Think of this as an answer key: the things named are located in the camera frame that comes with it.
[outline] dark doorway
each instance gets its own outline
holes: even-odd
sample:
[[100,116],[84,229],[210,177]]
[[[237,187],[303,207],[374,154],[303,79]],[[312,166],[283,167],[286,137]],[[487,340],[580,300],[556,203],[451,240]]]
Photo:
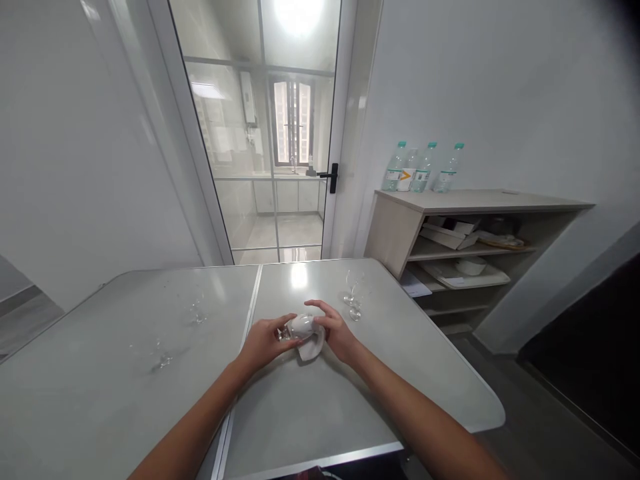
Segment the dark doorway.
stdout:
[[640,457],[640,255],[532,338],[518,360]]

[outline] window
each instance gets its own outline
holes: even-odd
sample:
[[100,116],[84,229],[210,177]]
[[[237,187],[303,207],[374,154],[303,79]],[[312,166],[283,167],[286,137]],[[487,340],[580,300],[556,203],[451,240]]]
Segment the window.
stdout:
[[313,82],[272,77],[270,84],[275,166],[307,166],[313,155]]

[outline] paper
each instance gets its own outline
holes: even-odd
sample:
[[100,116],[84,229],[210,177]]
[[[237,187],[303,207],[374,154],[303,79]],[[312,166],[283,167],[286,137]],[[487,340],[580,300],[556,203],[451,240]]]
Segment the paper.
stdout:
[[400,285],[402,285],[405,292],[412,298],[424,297],[425,295],[431,294],[431,290],[407,269],[405,269],[400,278]]

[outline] hand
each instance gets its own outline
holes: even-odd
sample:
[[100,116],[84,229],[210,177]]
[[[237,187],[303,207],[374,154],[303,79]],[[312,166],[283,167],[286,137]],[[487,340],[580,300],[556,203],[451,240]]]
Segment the hand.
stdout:
[[296,317],[295,313],[289,313],[273,320],[258,320],[253,324],[240,354],[236,359],[238,363],[246,367],[250,374],[254,374],[269,364],[281,353],[298,346],[300,340],[278,340],[278,328]]
[[353,359],[354,350],[361,344],[353,336],[342,316],[322,300],[307,300],[305,305],[313,305],[325,313],[324,317],[314,317],[313,321],[326,328],[327,343],[331,350],[340,361],[349,365]]

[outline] floor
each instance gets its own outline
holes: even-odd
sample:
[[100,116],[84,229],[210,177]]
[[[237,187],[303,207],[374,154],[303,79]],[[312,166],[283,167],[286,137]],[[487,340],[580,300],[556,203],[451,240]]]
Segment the floor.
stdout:
[[37,287],[0,304],[0,361],[36,337],[64,311]]
[[[278,214],[280,261],[320,260],[323,222],[319,215]],[[274,263],[278,261],[274,217],[258,217],[247,241],[247,248],[262,250],[234,251],[236,265]]]
[[640,476],[632,464],[594,434],[513,358],[491,355],[470,334],[453,335],[449,339],[502,401],[507,414],[504,426],[476,434],[476,438],[492,452],[511,478],[637,479]]

